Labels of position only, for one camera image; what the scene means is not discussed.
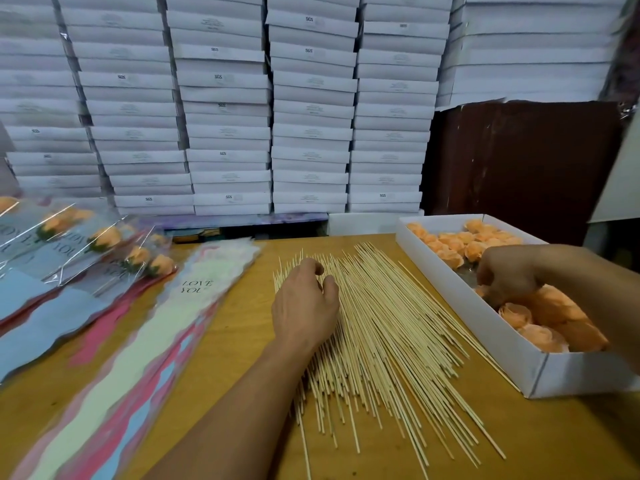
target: person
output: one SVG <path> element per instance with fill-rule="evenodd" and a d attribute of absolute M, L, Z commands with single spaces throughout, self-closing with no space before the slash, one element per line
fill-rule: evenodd
<path fill-rule="evenodd" d="M 339 290 L 304 259 L 276 294 L 275 339 L 245 375 L 146 476 L 149 480 L 264 480 L 307 364 L 337 323 Z M 640 372 L 640 276 L 583 248 L 490 248 L 478 268 L 486 299 L 500 305 L 544 284 L 563 291 Z"/>

